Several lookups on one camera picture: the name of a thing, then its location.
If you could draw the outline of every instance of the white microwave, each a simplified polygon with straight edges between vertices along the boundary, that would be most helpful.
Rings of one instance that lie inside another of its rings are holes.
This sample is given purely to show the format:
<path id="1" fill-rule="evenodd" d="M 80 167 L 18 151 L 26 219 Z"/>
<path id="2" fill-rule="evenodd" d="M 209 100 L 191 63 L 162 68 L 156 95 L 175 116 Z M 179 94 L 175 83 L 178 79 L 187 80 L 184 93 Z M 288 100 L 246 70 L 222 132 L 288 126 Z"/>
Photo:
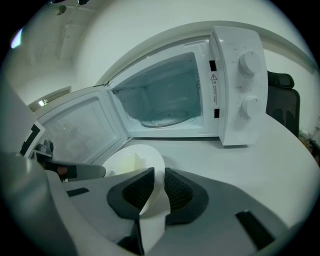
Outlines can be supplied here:
<path id="1" fill-rule="evenodd" d="M 67 94 L 35 114 L 57 161 L 102 164 L 130 138 L 254 144 L 267 98 L 259 35 L 214 27 L 210 37 L 150 52 L 105 84 Z"/>

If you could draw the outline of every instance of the glass turntable plate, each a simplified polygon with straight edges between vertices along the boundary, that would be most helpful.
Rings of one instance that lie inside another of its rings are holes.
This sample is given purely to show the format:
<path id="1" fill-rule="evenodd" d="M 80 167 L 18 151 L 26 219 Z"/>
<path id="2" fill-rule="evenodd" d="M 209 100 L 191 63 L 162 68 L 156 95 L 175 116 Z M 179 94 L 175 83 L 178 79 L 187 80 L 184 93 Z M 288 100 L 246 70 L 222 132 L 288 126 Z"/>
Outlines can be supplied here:
<path id="1" fill-rule="evenodd" d="M 150 115 L 146 120 L 141 121 L 141 124 L 144 127 L 161 128 L 184 122 L 190 118 L 189 116 L 189 113 L 184 110 L 170 110 Z"/>

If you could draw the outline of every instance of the chair backrest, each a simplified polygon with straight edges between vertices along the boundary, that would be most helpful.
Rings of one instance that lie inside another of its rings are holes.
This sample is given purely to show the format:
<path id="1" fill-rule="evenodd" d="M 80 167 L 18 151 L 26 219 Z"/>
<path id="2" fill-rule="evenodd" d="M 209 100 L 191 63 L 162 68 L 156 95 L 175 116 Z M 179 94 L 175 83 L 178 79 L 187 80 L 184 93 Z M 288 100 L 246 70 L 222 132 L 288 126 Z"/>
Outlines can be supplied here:
<path id="1" fill-rule="evenodd" d="M 299 135 L 300 96 L 292 87 L 284 88 L 280 85 L 268 85 L 268 100 L 266 113 L 285 126 L 296 137 Z"/>

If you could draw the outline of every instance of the open microwave door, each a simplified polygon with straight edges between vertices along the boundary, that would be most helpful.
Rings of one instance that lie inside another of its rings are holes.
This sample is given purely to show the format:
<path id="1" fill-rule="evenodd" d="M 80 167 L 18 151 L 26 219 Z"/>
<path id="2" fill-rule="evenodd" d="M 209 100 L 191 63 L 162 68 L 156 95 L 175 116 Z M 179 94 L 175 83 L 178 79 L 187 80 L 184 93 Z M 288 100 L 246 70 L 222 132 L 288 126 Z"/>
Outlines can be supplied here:
<path id="1" fill-rule="evenodd" d="M 35 115 L 56 161 L 101 165 L 128 141 L 104 86 L 67 94 Z"/>

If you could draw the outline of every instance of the power knob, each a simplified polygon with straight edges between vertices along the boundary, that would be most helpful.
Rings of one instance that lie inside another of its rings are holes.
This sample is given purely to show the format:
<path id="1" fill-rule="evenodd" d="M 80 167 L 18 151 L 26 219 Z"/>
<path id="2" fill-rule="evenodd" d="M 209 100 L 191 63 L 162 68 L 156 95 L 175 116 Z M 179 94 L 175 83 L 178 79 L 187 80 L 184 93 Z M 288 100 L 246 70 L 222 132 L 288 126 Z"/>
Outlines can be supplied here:
<path id="1" fill-rule="evenodd" d="M 262 112 L 262 103 L 256 96 L 247 96 L 241 108 L 249 118 L 254 118 Z"/>
<path id="2" fill-rule="evenodd" d="M 253 75 L 261 70 L 261 61 L 259 55 L 254 51 L 247 51 L 241 55 L 240 66 L 244 72 Z"/>

